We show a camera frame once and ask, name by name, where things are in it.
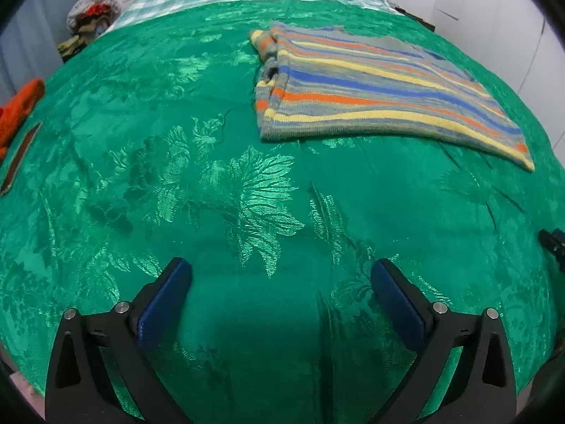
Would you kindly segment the blue grey curtain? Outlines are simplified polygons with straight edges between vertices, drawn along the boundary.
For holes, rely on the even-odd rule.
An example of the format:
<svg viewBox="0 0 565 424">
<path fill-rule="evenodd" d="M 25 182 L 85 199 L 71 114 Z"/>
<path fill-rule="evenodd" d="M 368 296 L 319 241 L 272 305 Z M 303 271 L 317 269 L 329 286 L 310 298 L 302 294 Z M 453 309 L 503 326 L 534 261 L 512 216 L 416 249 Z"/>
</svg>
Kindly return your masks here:
<svg viewBox="0 0 565 424">
<path fill-rule="evenodd" d="M 1 102 L 23 85 L 46 80 L 63 64 L 58 44 L 70 37 L 67 16 L 78 0 L 23 0 L 1 30 Z"/>
</svg>

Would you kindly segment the black smartphone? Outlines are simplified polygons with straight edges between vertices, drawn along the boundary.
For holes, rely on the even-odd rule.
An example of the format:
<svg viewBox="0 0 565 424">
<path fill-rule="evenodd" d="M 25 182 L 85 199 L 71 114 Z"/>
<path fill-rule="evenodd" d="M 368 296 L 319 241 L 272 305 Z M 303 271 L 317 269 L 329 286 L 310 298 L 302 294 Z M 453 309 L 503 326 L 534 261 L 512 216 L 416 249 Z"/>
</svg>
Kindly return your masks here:
<svg viewBox="0 0 565 424">
<path fill-rule="evenodd" d="M 34 126 L 24 137 L 22 143 L 18 147 L 15 156 L 12 158 L 12 162 L 8 167 L 8 171 L 1 185 L 1 196 L 4 196 L 12 187 L 13 180 L 21 166 L 21 163 L 28 152 L 29 147 L 35 140 L 35 135 L 38 133 L 39 129 L 42 127 L 42 123 L 38 123 Z"/>
</svg>

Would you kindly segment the green floral bedspread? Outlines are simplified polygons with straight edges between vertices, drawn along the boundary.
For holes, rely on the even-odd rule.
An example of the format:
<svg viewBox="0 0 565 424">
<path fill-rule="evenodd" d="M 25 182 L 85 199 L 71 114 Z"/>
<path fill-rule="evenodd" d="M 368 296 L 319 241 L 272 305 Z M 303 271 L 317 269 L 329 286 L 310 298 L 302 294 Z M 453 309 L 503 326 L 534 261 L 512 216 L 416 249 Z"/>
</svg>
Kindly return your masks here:
<svg viewBox="0 0 565 424">
<path fill-rule="evenodd" d="M 534 171 L 397 136 L 264 143 L 254 111 L 271 23 L 431 50 L 525 134 Z M 194 283 L 151 363 L 197 423 L 364 423 L 414 360 L 371 295 L 389 258 L 433 300 L 497 309 L 523 389 L 564 322 L 540 247 L 564 171 L 514 90 L 416 22 L 340 3 L 238 2 L 115 30 L 48 79 L 1 199 L 1 340 L 44 389 L 64 310 L 132 299 L 171 258 Z"/>
</svg>

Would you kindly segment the pile of clothes on chair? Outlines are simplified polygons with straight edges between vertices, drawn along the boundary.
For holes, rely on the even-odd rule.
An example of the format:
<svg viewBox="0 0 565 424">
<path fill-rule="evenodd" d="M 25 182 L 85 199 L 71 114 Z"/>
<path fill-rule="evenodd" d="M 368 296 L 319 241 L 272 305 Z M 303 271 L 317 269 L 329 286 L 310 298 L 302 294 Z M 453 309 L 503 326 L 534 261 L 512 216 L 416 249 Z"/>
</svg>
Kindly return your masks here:
<svg viewBox="0 0 565 424">
<path fill-rule="evenodd" d="M 66 27 L 71 37 L 58 44 L 64 63 L 103 35 L 121 15 L 119 0 L 78 0 L 68 12 Z"/>
</svg>

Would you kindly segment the orange folded garment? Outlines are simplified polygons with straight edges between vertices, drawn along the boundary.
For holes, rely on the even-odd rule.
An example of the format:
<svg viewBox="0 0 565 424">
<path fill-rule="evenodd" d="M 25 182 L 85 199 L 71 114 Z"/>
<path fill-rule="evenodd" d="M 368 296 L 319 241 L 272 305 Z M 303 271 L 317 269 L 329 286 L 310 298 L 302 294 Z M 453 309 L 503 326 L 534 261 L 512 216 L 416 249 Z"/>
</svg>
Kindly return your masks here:
<svg viewBox="0 0 565 424">
<path fill-rule="evenodd" d="M 1 107 L 0 159 L 4 161 L 13 137 L 45 94 L 45 82 L 34 78 Z"/>
</svg>

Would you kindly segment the striped knitted sweater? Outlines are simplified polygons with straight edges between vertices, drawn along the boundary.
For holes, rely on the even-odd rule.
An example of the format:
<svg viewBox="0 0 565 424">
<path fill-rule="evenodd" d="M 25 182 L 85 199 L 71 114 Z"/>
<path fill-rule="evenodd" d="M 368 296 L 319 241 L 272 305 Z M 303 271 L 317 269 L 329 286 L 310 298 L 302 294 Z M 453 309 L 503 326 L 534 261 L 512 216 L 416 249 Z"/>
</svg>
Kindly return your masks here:
<svg viewBox="0 0 565 424">
<path fill-rule="evenodd" d="M 483 150 L 534 170 L 526 138 L 479 81 L 441 55 L 390 36 L 274 22 L 254 30 L 264 141 L 394 134 Z"/>
</svg>

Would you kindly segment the white wardrobe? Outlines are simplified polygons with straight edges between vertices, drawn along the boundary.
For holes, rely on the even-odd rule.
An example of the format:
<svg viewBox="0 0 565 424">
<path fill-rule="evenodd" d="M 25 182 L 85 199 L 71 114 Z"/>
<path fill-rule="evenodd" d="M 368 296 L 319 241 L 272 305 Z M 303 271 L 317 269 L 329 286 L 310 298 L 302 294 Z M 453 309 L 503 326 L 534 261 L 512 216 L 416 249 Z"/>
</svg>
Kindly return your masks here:
<svg viewBox="0 0 565 424">
<path fill-rule="evenodd" d="M 564 48 L 533 0 L 436 0 L 436 32 L 527 104 L 564 160 Z"/>
</svg>

